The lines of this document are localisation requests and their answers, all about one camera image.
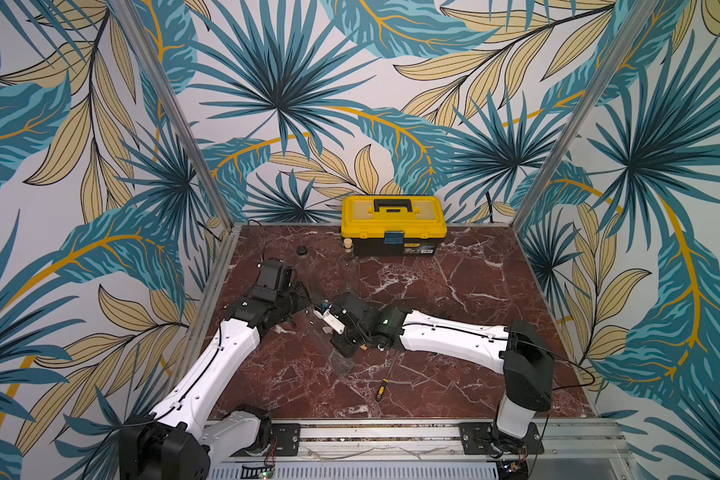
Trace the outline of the glass bottle blue label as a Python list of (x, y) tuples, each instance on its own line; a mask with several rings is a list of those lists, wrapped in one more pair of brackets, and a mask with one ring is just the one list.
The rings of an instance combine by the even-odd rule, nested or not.
[(306, 245), (299, 245), (296, 249), (297, 261), (295, 270), (298, 279), (312, 299), (316, 299), (320, 293), (320, 281), (316, 259), (312, 251)]

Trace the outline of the glass bottle red label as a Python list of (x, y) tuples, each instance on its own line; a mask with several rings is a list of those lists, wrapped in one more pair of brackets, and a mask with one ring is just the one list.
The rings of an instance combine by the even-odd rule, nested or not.
[(304, 311), (307, 337), (312, 341), (316, 350), (326, 361), (331, 371), (339, 377), (347, 377), (353, 370), (355, 363), (343, 357), (331, 343), (334, 331), (321, 317), (321, 313), (312, 305)]

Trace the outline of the glass bottle orange label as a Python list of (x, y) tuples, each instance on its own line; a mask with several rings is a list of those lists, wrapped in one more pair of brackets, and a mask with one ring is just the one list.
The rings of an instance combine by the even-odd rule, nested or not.
[(354, 243), (351, 238), (342, 239), (344, 253), (341, 256), (340, 276), (344, 292), (358, 295), (360, 293), (359, 262), (354, 253)]

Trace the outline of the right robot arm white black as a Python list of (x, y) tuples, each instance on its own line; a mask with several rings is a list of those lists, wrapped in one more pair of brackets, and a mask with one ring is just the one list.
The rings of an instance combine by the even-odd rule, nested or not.
[(345, 358), (365, 345), (445, 355), (501, 374), (504, 394), (494, 421), (500, 439), (525, 439), (535, 415), (551, 410), (556, 359), (528, 322), (486, 326), (395, 305), (378, 309), (349, 292), (317, 303), (315, 315), (331, 328), (331, 343)]

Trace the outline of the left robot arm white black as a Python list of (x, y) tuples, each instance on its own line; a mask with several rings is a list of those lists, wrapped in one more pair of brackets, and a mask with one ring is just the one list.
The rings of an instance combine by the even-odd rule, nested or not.
[(232, 454), (267, 448), (264, 412), (244, 407), (209, 425), (221, 394), (265, 335), (310, 304), (294, 269), (259, 266), (256, 281), (228, 305), (217, 331), (186, 375), (148, 414), (133, 415), (118, 435), (123, 479), (205, 479)]

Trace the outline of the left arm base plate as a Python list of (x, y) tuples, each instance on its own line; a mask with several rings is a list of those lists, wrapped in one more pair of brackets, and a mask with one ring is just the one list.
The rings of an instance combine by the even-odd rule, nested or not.
[(295, 457), (298, 455), (301, 426), (298, 423), (264, 422), (254, 443), (237, 452), (249, 457)]

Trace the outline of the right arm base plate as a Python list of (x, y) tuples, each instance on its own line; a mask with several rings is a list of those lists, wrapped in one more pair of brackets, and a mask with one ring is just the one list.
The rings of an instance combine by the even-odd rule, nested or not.
[(488, 455), (499, 458), (504, 455), (542, 454), (542, 435), (534, 422), (520, 439), (502, 433), (491, 421), (461, 422), (459, 437), (465, 455)]

